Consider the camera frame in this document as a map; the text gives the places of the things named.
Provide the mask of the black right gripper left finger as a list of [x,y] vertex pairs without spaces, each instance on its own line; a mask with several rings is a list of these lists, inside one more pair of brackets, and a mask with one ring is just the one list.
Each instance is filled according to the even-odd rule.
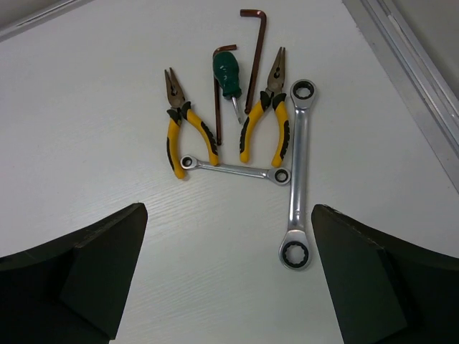
[[109,343],[148,221],[142,203],[1,258],[2,343]]

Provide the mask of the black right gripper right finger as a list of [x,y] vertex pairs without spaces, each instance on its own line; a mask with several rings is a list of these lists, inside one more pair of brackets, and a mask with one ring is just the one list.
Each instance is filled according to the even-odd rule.
[[327,205],[311,222],[345,343],[458,342],[458,259]]

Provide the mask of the large silver ratchet wrench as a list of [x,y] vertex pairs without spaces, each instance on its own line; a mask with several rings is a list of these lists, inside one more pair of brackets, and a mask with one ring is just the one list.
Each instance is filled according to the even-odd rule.
[[308,121],[317,94],[316,85],[307,79],[295,81],[290,98],[295,110],[291,161],[289,216],[278,256],[284,267],[302,271],[310,264],[311,254],[306,234]]

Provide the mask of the small silver ratchet wrench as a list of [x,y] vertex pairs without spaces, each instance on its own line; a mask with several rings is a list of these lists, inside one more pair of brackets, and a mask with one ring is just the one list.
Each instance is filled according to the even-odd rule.
[[273,182],[278,186],[286,186],[290,183],[291,174],[287,168],[253,168],[247,166],[236,166],[229,164],[219,164],[213,166],[211,163],[201,161],[194,156],[184,156],[180,160],[181,167],[185,170],[191,171],[196,169],[204,169],[208,171],[216,171],[221,173],[234,174],[238,176],[253,177],[258,179],[265,179]]

